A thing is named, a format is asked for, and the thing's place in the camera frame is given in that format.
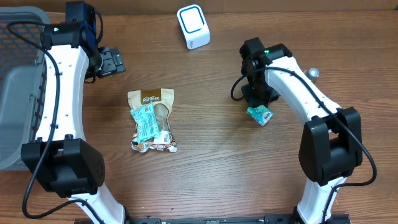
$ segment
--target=wooden table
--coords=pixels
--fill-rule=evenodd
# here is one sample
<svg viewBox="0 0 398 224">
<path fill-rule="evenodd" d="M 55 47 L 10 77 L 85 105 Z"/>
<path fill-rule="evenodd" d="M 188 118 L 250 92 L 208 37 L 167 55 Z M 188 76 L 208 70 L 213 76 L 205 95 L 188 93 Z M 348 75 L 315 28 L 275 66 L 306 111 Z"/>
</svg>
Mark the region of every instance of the wooden table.
<svg viewBox="0 0 398 224">
<path fill-rule="evenodd" d="M 306 176 L 298 160 L 302 127 L 283 99 L 261 128 L 244 101 L 229 97 L 240 76 L 239 48 L 260 37 L 285 44 L 303 70 L 318 67 L 317 86 L 362 117 L 363 143 L 376 161 L 377 181 L 340 191 L 335 213 L 352 222 L 398 222 L 398 12 L 287 12 L 208 14 L 210 44 L 188 51 L 175 15 L 106 16 L 101 45 L 119 47 L 127 72 L 85 85 L 87 142 L 102 153 L 106 185 L 133 217 L 250 217 L 290 213 Z M 63 16 L 53 16 L 60 22 Z M 173 88 L 170 117 L 178 152 L 131 149 L 134 122 L 127 92 Z M 350 182 L 371 176 L 369 162 Z M 30 172 L 0 172 L 0 223 L 72 223 L 86 218 L 69 206 L 44 218 L 21 212 Z M 62 202 L 36 184 L 30 213 Z"/>
</svg>

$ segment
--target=teal packet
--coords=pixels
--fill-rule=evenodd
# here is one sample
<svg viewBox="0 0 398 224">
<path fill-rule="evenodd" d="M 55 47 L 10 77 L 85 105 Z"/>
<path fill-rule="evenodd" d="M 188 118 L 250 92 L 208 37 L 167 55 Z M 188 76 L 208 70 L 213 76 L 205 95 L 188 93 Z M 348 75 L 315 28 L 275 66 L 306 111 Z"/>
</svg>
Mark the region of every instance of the teal packet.
<svg viewBox="0 0 398 224">
<path fill-rule="evenodd" d="M 272 118 L 272 115 L 274 115 L 274 113 L 270 109 L 266 108 L 264 105 L 260 105 L 257 108 L 249 107 L 246 113 L 250 115 L 261 126 L 266 125 L 268 121 Z"/>
<path fill-rule="evenodd" d="M 131 116 L 137 123 L 137 142 L 160 137 L 159 126 L 156 122 L 154 105 L 151 103 L 142 105 L 137 110 L 130 111 Z"/>
</svg>

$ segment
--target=gray tray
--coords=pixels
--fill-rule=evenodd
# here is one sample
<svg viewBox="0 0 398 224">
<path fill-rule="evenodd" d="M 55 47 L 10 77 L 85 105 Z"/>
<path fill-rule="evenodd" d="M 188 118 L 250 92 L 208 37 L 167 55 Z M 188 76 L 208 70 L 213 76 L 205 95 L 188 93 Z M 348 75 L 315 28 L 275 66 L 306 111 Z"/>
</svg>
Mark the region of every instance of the gray tray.
<svg viewBox="0 0 398 224">
<path fill-rule="evenodd" d="M 0 7 L 0 170 L 27 170 L 21 146 L 35 139 L 44 105 L 44 55 L 6 30 L 12 21 L 50 22 L 36 7 Z M 40 44 L 41 26 L 14 30 Z"/>
</svg>

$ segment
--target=white box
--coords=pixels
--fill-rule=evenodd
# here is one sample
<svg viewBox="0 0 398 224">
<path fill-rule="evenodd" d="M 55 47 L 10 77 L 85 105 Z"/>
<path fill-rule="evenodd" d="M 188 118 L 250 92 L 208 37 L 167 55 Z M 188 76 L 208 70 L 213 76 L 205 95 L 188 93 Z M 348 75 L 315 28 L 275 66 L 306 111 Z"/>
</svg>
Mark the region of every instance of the white box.
<svg viewBox="0 0 398 224">
<path fill-rule="evenodd" d="M 177 12 L 182 34 L 188 49 L 192 50 L 210 42 L 210 31 L 200 6 L 193 4 Z"/>
</svg>

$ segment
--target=metal knob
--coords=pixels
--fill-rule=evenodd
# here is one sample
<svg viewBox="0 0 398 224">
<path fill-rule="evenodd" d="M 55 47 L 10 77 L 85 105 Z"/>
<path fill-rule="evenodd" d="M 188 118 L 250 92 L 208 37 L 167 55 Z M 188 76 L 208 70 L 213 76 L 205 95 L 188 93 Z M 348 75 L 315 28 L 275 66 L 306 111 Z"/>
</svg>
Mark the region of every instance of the metal knob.
<svg viewBox="0 0 398 224">
<path fill-rule="evenodd" d="M 310 68 L 305 72 L 305 75 L 311 80 L 312 83 L 315 83 L 319 77 L 319 70 L 317 68 Z"/>
</svg>

